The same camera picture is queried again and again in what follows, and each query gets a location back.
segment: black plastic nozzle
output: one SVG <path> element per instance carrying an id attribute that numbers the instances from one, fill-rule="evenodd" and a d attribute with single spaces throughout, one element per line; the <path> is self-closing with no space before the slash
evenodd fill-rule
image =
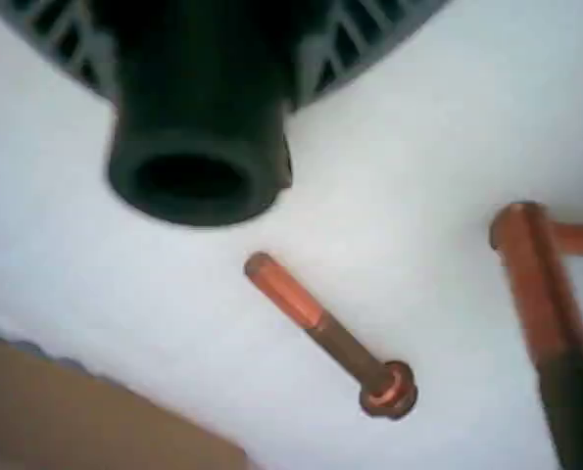
<path id="1" fill-rule="evenodd" d="M 249 0 L 164 0 L 120 38 L 109 179 L 170 222 L 226 225 L 290 184 L 288 73 Z"/>

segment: spout opening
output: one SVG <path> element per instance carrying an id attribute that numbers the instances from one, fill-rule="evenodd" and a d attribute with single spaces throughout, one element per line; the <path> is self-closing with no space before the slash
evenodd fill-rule
<path id="1" fill-rule="evenodd" d="M 159 155 L 135 173 L 141 198 L 154 204 L 235 201 L 247 193 L 247 178 L 232 165 L 199 154 Z"/>

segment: white surface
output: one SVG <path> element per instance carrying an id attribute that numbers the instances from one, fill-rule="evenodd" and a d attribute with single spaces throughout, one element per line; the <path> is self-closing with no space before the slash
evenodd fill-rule
<path id="1" fill-rule="evenodd" d="M 293 189 L 230 230 L 121 204 L 111 119 L 0 24 L 0 328 L 273 469 L 555 468 L 487 225 L 525 198 L 583 221 L 583 0 L 454 0 L 289 122 Z M 260 249 L 413 365 L 410 417 L 363 416 L 358 386 L 243 278 Z"/>

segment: copper-colored bolt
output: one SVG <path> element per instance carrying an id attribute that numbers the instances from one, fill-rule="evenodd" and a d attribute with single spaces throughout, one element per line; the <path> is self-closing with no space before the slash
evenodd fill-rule
<path id="1" fill-rule="evenodd" d="M 291 274 L 265 253 L 245 264 L 250 280 L 303 328 L 362 385 L 361 405 L 371 416 L 401 418 L 417 398 L 411 368 L 402 361 L 383 364 L 337 321 Z"/>
<path id="2" fill-rule="evenodd" d="M 561 253 L 583 256 L 583 226 L 558 224 L 536 203 L 496 217 L 502 256 L 559 461 L 583 469 L 583 321 Z"/>

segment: black plastic housing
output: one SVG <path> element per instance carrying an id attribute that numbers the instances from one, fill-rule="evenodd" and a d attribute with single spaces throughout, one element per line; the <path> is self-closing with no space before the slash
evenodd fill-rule
<path id="1" fill-rule="evenodd" d="M 291 185 L 290 113 L 447 0 L 0 0 L 41 54 L 116 108 L 107 174 L 156 218 L 222 226 Z"/>

